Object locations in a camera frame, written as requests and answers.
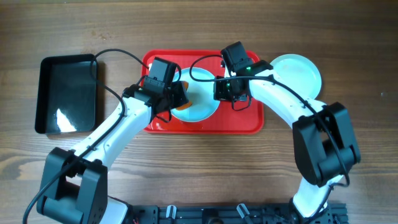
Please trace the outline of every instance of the plate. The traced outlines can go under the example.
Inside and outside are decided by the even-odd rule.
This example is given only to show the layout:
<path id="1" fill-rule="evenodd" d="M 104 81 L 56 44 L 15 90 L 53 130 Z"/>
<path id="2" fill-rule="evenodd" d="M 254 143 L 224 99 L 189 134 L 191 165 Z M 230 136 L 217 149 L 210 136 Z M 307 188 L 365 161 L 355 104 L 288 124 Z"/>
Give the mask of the plate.
<path id="1" fill-rule="evenodd" d="M 209 71 L 202 68 L 193 68 L 192 75 L 199 79 L 214 79 Z M 220 102 L 213 98 L 213 82 L 196 82 L 189 75 L 189 68 L 181 71 L 180 81 L 188 82 L 187 95 L 192 106 L 185 110 L 172 109 L 172 115 L 185 122 L 199 122 L 209 118 L 218 108 Z"/>
<path id="2" fill-rule="evenodd" d="M 275 58 L 271 65 L 285 84 L 302 96 L 315 99 L 322 87 L 321 74 L 308 58 L 286 54 Z"/>

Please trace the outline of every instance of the wooden surface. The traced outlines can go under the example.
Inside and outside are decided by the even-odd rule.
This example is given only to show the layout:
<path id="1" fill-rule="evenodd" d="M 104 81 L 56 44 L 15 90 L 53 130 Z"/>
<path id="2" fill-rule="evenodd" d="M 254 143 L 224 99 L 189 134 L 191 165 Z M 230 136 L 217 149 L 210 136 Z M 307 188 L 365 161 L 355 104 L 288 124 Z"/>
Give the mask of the wooden surface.
<path id="1" fill-rule="evenodd" d="M 331 199 L 347 203 L 351 223 L 398 222 L 397 1 L 41 2 L 53 4 L 0 6 L 0 223 L 20 223 L 46 155 L 87 135 L 34 131 L 43 58 L 111 47 L 142 58 L 151 49 L 222 49 L 237 40 L 264 60 L 295 53 L 317 65 L 318 99 L 349 109 L 362 153 L 351 187 Z M 139 78 L 129 57 L 101 59 L 118 93 Z M 117 101 L 108 93 L 101 100 L 109 115 Z M 140 132 L 113 165 L 109 194 L 133 205 L 288 202 L 301 178 L 292 133 L 269 108 L 265 116 L 252 136 Z M 29 223 L 53 221 L 34 209 Z"/>

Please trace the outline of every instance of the black container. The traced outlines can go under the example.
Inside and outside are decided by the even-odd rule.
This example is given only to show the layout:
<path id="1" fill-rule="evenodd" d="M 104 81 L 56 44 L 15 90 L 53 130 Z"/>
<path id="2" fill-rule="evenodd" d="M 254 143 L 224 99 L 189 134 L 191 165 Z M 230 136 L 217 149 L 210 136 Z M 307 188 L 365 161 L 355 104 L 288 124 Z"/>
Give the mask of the black container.
<path id="1" fill-rule="evenodd" d="M 48 57 L 40 67 L 35 130 L 39 134 L 91 131 L 96 121 L 92 54 Z M 98 76 L 94 62 L 93 76 Z"/>

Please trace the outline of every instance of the light blue plate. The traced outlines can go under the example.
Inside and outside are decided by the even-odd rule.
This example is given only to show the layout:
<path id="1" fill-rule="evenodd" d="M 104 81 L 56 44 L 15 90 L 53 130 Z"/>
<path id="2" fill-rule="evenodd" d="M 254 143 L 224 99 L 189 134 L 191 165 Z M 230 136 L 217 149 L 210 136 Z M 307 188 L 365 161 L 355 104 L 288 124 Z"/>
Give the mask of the light blue plate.
<path id="1" fill-rule="evenodd" d="M 214 76 L 202 68 L 193 68 L 192 75 L 199 79 L 214 79 Z M 181 81 L 188 82 L 187 95 L 192 106 L 185 110 L 172 109 L 172 115 L 181 121 L 198 122 L 209 118 L 218 108 L 220 102 L 213 98 L 213 82 L 196 82 L 189 75 L 189 68 L 181 72 Z"/>
<path id="2" fill-rule="evenodd" d="M 306 57 L 286 54 L 275 58 L 271 65 L 284 79 L 286 85 L 302 96 L 315 99 L 322 87 L 318 68 Z"/>

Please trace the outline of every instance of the wood grain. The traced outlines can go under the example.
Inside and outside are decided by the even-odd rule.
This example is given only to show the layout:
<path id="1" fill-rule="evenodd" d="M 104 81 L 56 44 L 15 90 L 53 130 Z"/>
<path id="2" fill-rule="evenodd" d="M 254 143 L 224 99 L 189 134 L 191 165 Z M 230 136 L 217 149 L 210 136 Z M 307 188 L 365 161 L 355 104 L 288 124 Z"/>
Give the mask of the wood grain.
<path id="1" fill-rule="evenodd" d="M 397 1 L 39 2 L 51 4 L 0 5 L 0 223 L 20 223 L 46 155 L 87 135 L 35 133 L 43 58 L 110 47 L 142 58 L 237 40 L 264 60 L 295 53 L 318 66 L 318 99 L 349 109 L 362 153 L 351 187 L 331 199 L 348 204 L 351 223 L 398 223 Z M 101 59 L 117 92 L 138 79 L 130 58 Z M 117 102 L 108 93 L 103 101 L 107 116 Z M 253 136 L 139 133 L 111 169 L 109 194 L 133 205 L 287 202 L 300 182 L 292 133 L 269 108 L 265 116 Z M 53 221 L 33 211 L 30 223 Z"/>

